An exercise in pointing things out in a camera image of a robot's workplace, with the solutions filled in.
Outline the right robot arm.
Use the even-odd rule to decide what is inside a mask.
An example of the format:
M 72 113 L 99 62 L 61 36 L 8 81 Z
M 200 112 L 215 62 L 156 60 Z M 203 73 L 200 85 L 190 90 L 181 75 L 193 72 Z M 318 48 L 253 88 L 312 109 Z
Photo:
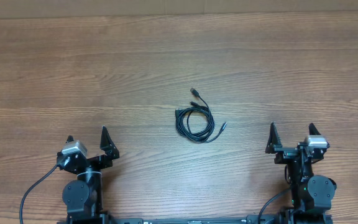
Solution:
M 284 177 L 288 188 L 273 196 L 260 209 L 258 223 L 332 223 L 326 212 L 331 209 L 337 184 L 331 178 L 313 173 L 313 164 L 322 161 L 330 148 L 326 138 L 313 123 L 309 135 L 296 147 L 283 147 L 275 123 L 270 125 L 265 152 L 275 154 L 274 163 L 285 166 Z M 283 207 L 272 218 L 264 218 L 269 204 L 291 193 L 291 206 Z

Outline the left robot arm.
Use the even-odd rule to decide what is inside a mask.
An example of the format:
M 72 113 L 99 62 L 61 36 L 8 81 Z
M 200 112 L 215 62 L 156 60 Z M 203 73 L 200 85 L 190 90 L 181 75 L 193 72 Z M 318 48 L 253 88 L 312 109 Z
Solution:
M 68 223 L 112 223 L 113 217 L 103 208 L 102 170 L 112 167 L 119 158 L 107 127 L 101 131 L 100 156 L 87 157 L 87 148 L 73 136 L 57 153 L 57 167 L 76 175 L 76 180 L 66 184 L 62 200 L 67 206 Z

